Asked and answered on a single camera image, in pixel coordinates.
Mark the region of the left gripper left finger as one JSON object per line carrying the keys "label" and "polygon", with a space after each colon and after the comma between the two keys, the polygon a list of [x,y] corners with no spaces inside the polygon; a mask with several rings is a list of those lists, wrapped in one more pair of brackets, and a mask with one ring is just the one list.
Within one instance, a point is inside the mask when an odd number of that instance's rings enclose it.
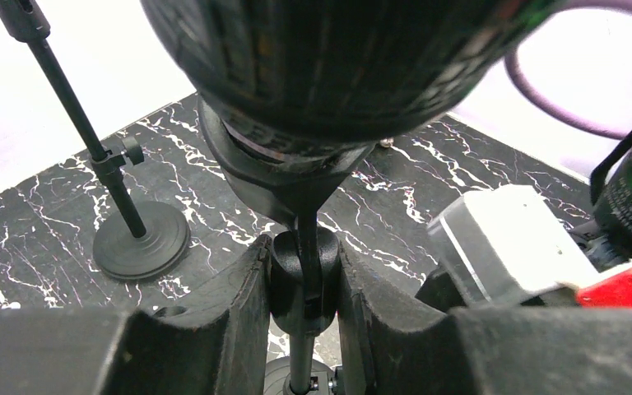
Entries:
{"label": "left gripper left finger", "polygon": [[0,394],[259,394],[266,235],[174,306],[0,309]]}

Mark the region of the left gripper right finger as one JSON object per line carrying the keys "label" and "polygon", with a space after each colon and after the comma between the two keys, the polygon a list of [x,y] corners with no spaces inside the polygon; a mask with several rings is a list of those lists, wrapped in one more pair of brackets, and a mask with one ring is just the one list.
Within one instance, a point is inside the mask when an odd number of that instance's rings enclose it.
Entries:
{"label": "left gripper right finger", "polygon": [[632,394],[632,309],[442,313],[340,250],[349,394]]}

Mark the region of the tall black mic stand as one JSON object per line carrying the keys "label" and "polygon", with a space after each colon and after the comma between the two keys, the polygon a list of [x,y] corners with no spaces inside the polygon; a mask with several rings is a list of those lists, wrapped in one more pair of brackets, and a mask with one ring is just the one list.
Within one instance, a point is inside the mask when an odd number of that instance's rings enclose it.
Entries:
{"label": "tall black mic stand", "polygon": [[51,26],[35,1],[0,1],[0,20],[8,34],[26,44],[52,86],[89,153],[89,163],[118,210],[95,233],[96,266],[118,281],[146,281],[176,267],[188,250],[190,228],[184,214],[168,203],[134,203],[122,167],[144,160],[135,137],[119,149],[104,147],[48,42]]}

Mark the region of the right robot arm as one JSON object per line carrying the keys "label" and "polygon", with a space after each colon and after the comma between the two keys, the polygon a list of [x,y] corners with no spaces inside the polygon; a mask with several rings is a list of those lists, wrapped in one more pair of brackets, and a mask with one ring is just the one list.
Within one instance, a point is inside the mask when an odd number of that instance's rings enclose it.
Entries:
{"label": "right robot arm", "polygon": [[592,171],[592,219],[569,231],[603,272],[632,258],[632,130]]}

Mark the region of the short black mic stand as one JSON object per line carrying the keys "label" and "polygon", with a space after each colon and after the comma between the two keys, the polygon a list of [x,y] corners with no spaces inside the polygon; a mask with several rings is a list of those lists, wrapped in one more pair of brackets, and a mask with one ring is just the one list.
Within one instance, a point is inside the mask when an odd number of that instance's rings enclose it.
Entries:
{"label": "short black mic stand", "polygon": [[279,162],[241,141],[203,100],[197,101],[202,135],[237,198],[285,226],[269,244],[267,297],[276,325],[289,336],[290,353],[267,365],[265,390],[273,394],[328,394],[333,372],[314,360],[314,342],[332,323],[342,273],[342,246],[319,226],[318,211],[373,150],[365,145],[325,160]]}

